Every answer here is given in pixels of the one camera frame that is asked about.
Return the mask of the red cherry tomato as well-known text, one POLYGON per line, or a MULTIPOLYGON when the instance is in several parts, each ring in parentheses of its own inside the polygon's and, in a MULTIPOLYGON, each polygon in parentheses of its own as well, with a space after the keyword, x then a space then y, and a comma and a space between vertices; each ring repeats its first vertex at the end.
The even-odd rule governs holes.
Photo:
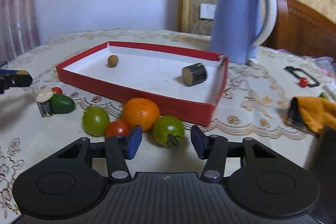
POLYGON ((54 94, 63 94, 62 89, 60 87, 57 87, 57 86, 53 87, 52 91, 53 91, 54 94))
POLYGON ((127 136, 130 133, 130 127, 125 121, 113 121, 105 129, 105 136, 127 136))

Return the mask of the large sugarcane piece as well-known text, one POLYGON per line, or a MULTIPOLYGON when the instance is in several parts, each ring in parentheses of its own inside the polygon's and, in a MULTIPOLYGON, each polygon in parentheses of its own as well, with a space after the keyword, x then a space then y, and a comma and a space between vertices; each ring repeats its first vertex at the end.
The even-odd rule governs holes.
POLYGON ((38 104, 40 114, 43 118, 51 117, 54 114, 51 106, 51 99, 53 96, 54 93, 50 88, 46 88, 37 95, 36 102, 38 104))

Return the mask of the orange tangerine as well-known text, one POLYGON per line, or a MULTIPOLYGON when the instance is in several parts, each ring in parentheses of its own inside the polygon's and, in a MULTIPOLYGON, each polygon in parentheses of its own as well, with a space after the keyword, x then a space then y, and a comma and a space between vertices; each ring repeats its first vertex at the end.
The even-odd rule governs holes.
POLYGON ((160 115, 159 107, 146 98, 132 98, 124 104, 122 110, 122 120, 130 128, 141 126, 143 132, 150 131, 160 115))

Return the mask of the green tomato with stem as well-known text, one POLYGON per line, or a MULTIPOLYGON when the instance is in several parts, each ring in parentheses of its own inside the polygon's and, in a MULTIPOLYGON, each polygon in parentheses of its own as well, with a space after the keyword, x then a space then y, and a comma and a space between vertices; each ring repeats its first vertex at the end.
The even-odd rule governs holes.
POLYGON ((162 116, 154 124, 153 136, 158 144, 178 147, 185 136, 185 128, 181 120, 172 116, 162 116))

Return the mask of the dark green avocado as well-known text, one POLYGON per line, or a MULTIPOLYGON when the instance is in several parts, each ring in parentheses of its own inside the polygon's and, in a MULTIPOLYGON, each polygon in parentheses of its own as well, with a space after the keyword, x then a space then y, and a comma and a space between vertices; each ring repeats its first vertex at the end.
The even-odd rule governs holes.
POLYGON ((54 94, 52 96, 51 107, 56 114, 68 114, 76 108, 73 99, 63 94, 54 94))

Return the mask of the small sugarcane piece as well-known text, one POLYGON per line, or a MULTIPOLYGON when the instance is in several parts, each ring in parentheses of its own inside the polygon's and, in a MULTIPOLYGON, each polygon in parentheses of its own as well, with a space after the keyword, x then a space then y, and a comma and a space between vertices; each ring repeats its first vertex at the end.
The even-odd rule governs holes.
POLYGON ((207 79, 207 71, 202 63, 195 63, 182 69, 182 79, 186 86, 201 84, 207 79))

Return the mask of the brown longan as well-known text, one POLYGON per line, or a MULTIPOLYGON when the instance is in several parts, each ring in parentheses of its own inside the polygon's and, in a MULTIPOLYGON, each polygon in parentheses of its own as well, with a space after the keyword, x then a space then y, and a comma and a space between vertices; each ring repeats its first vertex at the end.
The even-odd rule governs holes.
POLYGON ((118 61, 119 61, 118 56, 116 56, 116 55, 110 55, 108 57, 108 60, 107 60, 107 67, 109 67, 109 68, 116 67, 117 64, 118 64, 118 61))

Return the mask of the pink patterned curtain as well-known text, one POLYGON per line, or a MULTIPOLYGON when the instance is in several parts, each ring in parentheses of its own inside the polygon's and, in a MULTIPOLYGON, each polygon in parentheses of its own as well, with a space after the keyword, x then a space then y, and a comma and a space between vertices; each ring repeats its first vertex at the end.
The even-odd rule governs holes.
POLYGON ((0 0, 1 61, 10 61, 40 42, 34 0, 0 0))

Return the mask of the cream lace tablecloth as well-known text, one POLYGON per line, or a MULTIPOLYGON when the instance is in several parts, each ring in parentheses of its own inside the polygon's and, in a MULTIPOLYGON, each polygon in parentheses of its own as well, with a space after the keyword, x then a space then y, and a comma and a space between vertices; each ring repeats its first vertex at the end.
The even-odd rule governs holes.
MULTIPOLYGON (((81 119, 86 108, 103 107, 111 119, 121 114, 120 103, 61 83, 56 65, 84 50, 107 41, 139 42, 206 50, 209 37, 173 31, 101 30, 65 34, 20 55, 10 69, 23 69, 34 78, 27 89, 12 88, 1 95, 1 223, 11 223, 19 215, 11 188, 26 169, 84 135, 81 119), (76 110, 67 115, 43 118, 36 96, 58 86, 72 97, 76 110)), ((258 49, 257 64, 230 64, 227 88, 221 97, 207 134, 230 141, 251 136, 296 164, 308 168, 317 138, 286 121, 290 100, 295 96, 318 96, 321 87, 301 88, 285 70, 301 68, 322 84, 329 79, 310 58, 258 49)))

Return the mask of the red shallow cardboard box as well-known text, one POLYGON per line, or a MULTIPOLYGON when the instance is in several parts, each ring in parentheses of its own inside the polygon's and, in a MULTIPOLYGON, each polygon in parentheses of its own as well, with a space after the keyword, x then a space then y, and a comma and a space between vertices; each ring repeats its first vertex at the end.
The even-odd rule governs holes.
POLYGON ((56 65, 59 80, 125 103, 147 98, 161 114, 208 126, 226 87, 228 58, 213 52, 134 42, 104 42, 56 65), (110 55, 118 56, 114 68, 110 55), (207 79, 187 87, 182 69, 202 63, 207 79))

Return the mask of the orange cloth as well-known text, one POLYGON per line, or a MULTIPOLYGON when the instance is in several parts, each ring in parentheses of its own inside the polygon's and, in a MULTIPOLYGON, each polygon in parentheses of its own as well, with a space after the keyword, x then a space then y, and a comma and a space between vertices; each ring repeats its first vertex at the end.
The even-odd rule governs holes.
POLYGON ((288 118, 298 126, 322 135, 325 126, 335 130, 335 103, 321 97, 293 97, 288 118))

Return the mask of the small red ball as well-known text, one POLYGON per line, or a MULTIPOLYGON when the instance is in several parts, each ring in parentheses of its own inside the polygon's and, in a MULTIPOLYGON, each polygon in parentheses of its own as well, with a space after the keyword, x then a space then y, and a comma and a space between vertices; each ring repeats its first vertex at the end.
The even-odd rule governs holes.
POLYGON ((299 78, 299 85, 300 85, 300 87, 302 87, 302 88, 307 87, 307 86, 309 85, 309 81, 308 81, 308 79, 307 79, 306 77, 300 77, 300 78, 299 78))

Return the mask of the black box right edge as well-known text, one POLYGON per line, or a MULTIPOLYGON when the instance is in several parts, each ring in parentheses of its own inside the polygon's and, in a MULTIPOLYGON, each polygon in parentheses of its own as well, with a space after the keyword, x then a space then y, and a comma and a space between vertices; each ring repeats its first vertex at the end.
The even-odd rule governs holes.
POLYGON ((335 223, 335 130, 323 128, 323 134, 311 171, 320 186, 313 215, 322 223, 335 223))

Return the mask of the blue electric kettle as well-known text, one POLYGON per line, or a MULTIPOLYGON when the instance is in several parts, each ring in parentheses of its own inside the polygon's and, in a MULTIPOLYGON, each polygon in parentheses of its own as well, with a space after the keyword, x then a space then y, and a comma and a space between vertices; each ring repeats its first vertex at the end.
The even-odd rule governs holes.
POLYGON ((256 60, 277 20, 277 0, 217 0, 209 50, 233 63, 256 60))

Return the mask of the pile of clothes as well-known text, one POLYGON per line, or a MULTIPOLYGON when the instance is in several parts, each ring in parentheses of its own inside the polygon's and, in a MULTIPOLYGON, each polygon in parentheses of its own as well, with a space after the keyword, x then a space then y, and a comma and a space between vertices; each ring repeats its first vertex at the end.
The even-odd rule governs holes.
POLYGON ((332 57, 324 56, 313 59, 314 63, 327 75, 335 76, 335 60, 332 57))

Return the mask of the wooden bed headboard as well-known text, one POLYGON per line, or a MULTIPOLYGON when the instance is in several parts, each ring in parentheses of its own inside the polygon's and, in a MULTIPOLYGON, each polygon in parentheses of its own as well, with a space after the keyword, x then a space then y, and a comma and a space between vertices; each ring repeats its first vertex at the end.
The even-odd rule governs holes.
POLYGON ((336 56, 336 26, 297 0, 277 0, 277 20, 263 46, 299 56, 336 56))

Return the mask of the black frame tool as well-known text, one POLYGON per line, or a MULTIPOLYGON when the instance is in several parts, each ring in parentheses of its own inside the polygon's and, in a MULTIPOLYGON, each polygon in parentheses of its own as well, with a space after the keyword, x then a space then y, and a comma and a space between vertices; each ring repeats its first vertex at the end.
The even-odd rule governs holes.
POLYGON ((300 77, 306 77, 308 79, 309 85, 306 88, 315 88, 315 87, 318 87, 320 85, 320 83, 313 76, 311 76, 309 73, 307 73, 306 71, 304 71, 301 68, 295 68, 295 67, 292 67, 292 66, 287 66, 284 69, 297 79, 298 85, 299 85, 299 78, 300 77))

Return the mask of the white wall switch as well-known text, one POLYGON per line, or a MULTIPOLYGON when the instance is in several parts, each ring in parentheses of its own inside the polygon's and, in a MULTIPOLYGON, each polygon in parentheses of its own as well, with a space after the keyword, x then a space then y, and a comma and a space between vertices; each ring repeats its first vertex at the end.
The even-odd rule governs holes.
POLYGON ((199 6, 199 19, 214 20, 217 6, 209 3, 201 3, 199 6))

